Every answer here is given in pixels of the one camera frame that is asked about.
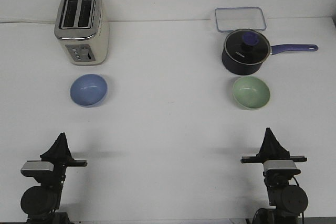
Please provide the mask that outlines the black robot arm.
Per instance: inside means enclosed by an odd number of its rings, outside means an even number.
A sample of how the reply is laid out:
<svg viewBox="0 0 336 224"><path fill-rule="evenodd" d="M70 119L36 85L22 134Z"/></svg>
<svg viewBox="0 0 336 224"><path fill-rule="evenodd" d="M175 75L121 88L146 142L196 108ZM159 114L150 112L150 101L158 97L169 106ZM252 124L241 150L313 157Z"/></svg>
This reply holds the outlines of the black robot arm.
<svg viewBox="0 0 336 224"><path fill-rule="evenodd" d="M271 208L258 209L251 223L298 223L304 218L308 196L295 176L301 173L296 163L306 162L305 156L292 156L278 142L271 128L266 128L264 139L256 156L243 156L242 164L261 163L264 184Z"/></svg>
<svg viewBox="0 0 336 224"><path fill-rule="evenodd" d="M27 189L20 207L28 215L26 223L71 223L66 212L58 212L68 167L86 167L86 160L72 157L65 133L60 133L54 144L38 161L26 161L20 169L25 177L38 183Z"/></svg>

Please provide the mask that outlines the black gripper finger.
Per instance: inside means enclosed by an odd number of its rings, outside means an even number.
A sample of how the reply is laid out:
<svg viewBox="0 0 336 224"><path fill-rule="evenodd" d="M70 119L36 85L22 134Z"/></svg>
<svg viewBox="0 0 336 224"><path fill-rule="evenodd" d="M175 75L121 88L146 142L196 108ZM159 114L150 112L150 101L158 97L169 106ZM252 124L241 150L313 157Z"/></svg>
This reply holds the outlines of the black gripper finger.
<svg viewBox="0 0 336 224"><path fill-rule="evenodd" d="M64 148L65 134L60 133L54 144L45 153L40 155L42 160L63 160L65 158Z"/></svg>
<svg viewBox="0 0 336 224"><path fill-rule="evenodd" d="M66 138L66 134L63 133L63 138L64 138L64 157L67 159L67 160L73 160L73 157L72 157L72 154L71 154L71 151L69 149L69 146L68 146L68 142L67 142L67 138Z"/></svg>
<svg viewBox="0 0 336 224"><path fill-rule="evenodd" d="M264 135L264 139L262 142L262 145L260 147L260 150L257 154L258 157L266 157L269 154L269 143L270 143L270 128L267 127L265 130L265 135Z"/></svg>
<svg viewBox="0 0 336 224"><path fill-rule="evenodd" d="M272 157L289 157L290 153L281 146L271 129L269 129L269 146Z"/></svg>

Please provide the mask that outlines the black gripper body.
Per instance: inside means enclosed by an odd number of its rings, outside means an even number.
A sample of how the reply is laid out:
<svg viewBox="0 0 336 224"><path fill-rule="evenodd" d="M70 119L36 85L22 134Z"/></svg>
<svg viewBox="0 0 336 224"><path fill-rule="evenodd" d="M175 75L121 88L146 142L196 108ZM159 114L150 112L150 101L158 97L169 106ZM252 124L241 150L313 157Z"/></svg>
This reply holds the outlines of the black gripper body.
<svg viewBox="0 0 336 224"><path fill-rule="evenodd" d="M307 161L305 156L290 156L289 158L265 158L258 156L243 156L240 159L241 163L264 163L266 161L291 160L295 163L303 163Z"/></svg>
<svg viewBox="0 0 336 224"><path fill-rule="evenodd" d="M86 167L87 160L69 160L69 161L56 161L56 160L35 160L35 161L48 161L54 164L54 171L50 174L44 174L34 178L37 182L57 182L64 181L66 177L66 169L68 167Z"/></svg>

